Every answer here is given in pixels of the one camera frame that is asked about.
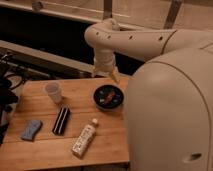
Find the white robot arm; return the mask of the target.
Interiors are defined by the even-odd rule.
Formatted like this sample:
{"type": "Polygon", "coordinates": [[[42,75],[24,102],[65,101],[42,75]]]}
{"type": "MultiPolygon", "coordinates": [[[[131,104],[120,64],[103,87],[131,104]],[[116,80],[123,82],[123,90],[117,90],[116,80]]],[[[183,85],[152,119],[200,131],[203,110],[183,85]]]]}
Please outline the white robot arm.
{"type": "Polygon", "coordinates": [[[116,53],[143,62],[124,102],[131,171],[211,171],[213,30],[122,31],[110,18],[89,26],[85,40],[94,71],[112,79],[116,53]]]}

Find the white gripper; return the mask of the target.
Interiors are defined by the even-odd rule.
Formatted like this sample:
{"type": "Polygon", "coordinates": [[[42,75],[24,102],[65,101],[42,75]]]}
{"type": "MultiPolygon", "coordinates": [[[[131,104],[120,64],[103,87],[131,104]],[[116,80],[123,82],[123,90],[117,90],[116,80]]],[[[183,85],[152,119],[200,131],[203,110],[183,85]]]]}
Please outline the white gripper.
{"type": "Polygon", "coordinates": [[[118,84],[119,73],[115,69],[116,60],[115,54],[111,50],[95,50],[94,51],[94,68],[92,71],[92,77],[97,76],[99,72],[110,74],[112,80],[118,84]]]}

